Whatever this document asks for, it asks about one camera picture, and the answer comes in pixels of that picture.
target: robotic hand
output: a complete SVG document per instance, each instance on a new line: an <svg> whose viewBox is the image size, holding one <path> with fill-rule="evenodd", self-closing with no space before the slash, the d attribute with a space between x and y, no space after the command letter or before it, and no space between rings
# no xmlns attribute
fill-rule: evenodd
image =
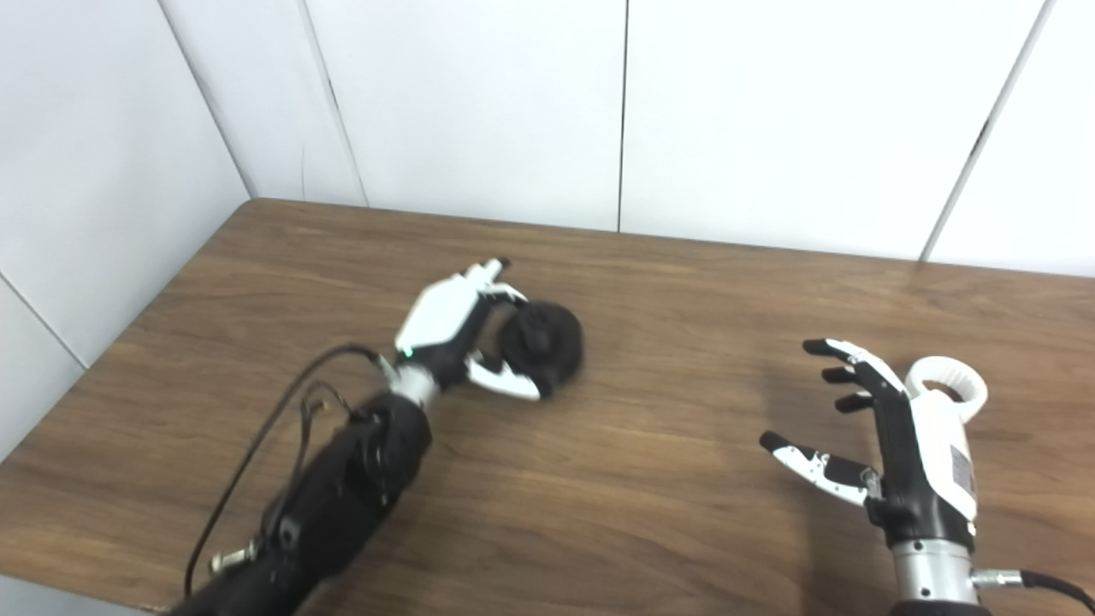
<svg viewBox="0 0 1095 616"><path fill-rule="evenodd" d="M902 383L884 361L849 342L807 340L803 349L846 364L822 371L827 383L863 387L835 407L842 414L874 408L886 475L774 432L761 435L760 443L822 491L863 507L871 523L883 528L900 595L890 616L989 616L978 590L1005 586L1063 592L1095 613L1095 602L1082 589L1057 578L972 568L977 492L965 425L989 395L972 369L949 358L924 358ZM961 402L927 383L952 388Z"/></svg>
<svg viewBox="0 0 1095 616"><path fill-rule="evenodd" d="M538 400L575 375L581 361L577 318L561 305L530 302L497 282L507 265L493 258L423 290L395 337L394 365L368 349L347 346L322 356L297 379L215 509L187 568L186 597L170 616L293 614L320 582L349 565L414 481L433 440L426 409L434 398L469 381ZM492 310L502 303L517 311L499 333L502 358L488 358L475 350L475 342ZM214 578L191 594L193 565L254 450L303 381L344 353L368 358L383 372L388 390L350 409L345 429L303 469L295 470L263 514L255 538L242 550L214 557ZM301 409L307 420L303 404ZM308 422L302 426L306 437Z"/></svg>

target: wire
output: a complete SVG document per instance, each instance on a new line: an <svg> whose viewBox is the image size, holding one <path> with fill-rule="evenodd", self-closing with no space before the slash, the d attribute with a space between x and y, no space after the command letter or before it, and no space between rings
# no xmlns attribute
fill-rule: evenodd
<svg viewBox="0 0 1095 616"><path fill-rule="evenodd" d="M1023 570L1019 571L1019 576L1023 578L1024 586L1028 589L1046 589L1048 591L1057 591L1061 594L1067 594L1084 604L1084 606L1090 609L1092 614L1095 614L1095 600L1093 600L1092 596L1084 592L1084 590L1080 586L1065 582L1060 578L1038 573L1037 571Z"/></svg>
<svg viewBox="0 0 1095 616"><path fill-rule="evenodd" d="M201 550L205 549L206 542L209 541L209 535L212 534L214 527L217 526L217 521L220 520L220 515L221 513L223 513L224 507L228 504L228 500L231 498L232 492L235 490L237 484L240 483L240 478L243 477L243 473L247 469L247 465L251 464L251 458L254 457L255 453L258 451L258 448L266 439L266 435L269 433L270 429L274 428L274 425L277 422L278 418L281 417L281 414L285 411L285 408L289 406L289 403L297 395L297 392L300 390L301 385L303 385L304 382L308 381L308 379L311 377L312 374L314 374L315 371L318 371L324 364L342 356L361 356L367 360L369 360L369 362L372 363L373 365L377 365L378 362L380 361L380 355L367 347L362 347L360 345L344 345L342 347L335 347L334 349L330 349L320 355L320 357L312 360L308 364L308 367L306 367L304 370L301 371L300 374L298 374L295 380L292 380L292 383L289 385L289 387L286 388L285 394L281 395L281 399L278 400L277 405L274 406L274 409L270 411L269 416L267 416L266 420L258 428L258 432L256 432L255 437L251 440L251 444L247 445L246 451L243 453L243 457L240 460L240 464L235 467L235 470L232 473L232 477L229 479L228 485L224 487L223 492L221 492L220 498L217 500L217 504L214 505L212 512L209 514L209 520L206 521L206 525L201 530L201 534L198 536L198 541L194 545L194 550L191 553L191 557L186 561L186 573L183 577L184 596L189 596L192 593L194 586L194 568L197 566L198 558L201 556ZM309 387L309 391L311 392L313 387L328 388L331 392L334 392L335 398L339 402L339 404L344 408L347 409L349 408L349 406L346 405L346 402L342 398L342 396L339 396L338 393L335 392L335 390L330 385L323 382L316 382L313 383L311 387ZM308 438L306 434L310 433L310 427L311 427L310 412L308 412L307 415L309 416L307 419L303 416L301 417L301 422L302 422L301 449L298 451L297 462L293 466L293 473L297 476L299 476L300 473L298 467L299 465L302 464L303 455L304 452L307 451ZM309 426L309 429L307 430L303 429L304 423Z"/></svg>
<svg viewBox="0 0 1095 616"><path fill-rule="evenodd" d="M293 462L292 472L289 474L289 483L281 492L281 498L278 499L277 507L274 510L274 515L269 516L269 526L265 528L267 535L269 535L274 531L274 526L280 522L281 515L285 513L286 505L292 499L297 488L299 488L300 475L304 467L304 457L308 455L308 443L312 434L312 420L315 419L315 414L318 411L326 408L326 403L323 403L319 409L313 411L313 405L309 404L312 396L319 390L325 390L326 393L338 403L338 406L346 411L347 416L351 416L354 414L354 410L349 407L349 403L343 398L343 395L325 381L313 381L311 385L304 390L304 394L300 397L300 445L297 448L297 460Z"/></svg>

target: wooden table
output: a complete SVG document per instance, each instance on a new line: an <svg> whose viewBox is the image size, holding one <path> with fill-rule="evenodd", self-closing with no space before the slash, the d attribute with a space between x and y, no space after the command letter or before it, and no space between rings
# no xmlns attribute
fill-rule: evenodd
<svg viewBox="0 0 1095 616"><path fill-rule="evenodd" d="M757 444L771 428L878 464L869 414L834 412L851 391L800 351L815 337L902 374L930 355L973 365L991 391L968 427L977 561L1095 589L1095 280L273 200L244 205L0 466L0 573L173 603L303 364L389 349L426 283L499 254L507 281L583 321L584 372L546 404L441 398L417 484L309 614L885 614L880 533ZM353 360L331 374L355 397L380 385ZM297 422L275 432L214 549L242 546L284 481Z"/></svg>

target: black round object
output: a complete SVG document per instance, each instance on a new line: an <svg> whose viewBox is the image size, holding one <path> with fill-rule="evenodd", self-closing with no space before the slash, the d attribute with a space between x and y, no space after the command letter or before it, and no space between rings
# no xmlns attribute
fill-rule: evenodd
<svg viewBox="0 0 1095 616"><path fill-rule="evenodd" d="M581 365L581 324L558 303L530 301L502 326L498 349L546 398Z"/></svg>

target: label sticker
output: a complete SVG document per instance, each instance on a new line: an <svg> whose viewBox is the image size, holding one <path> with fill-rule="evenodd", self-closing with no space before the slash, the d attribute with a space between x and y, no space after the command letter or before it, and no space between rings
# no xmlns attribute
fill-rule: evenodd
<svg viewBox="0 0 1095 616"><path fill-rule="evenodd" d="M976 499L977 486L973 483L973 463L954 445L950 445L950 468L954 469L955 484Z"/></svg>

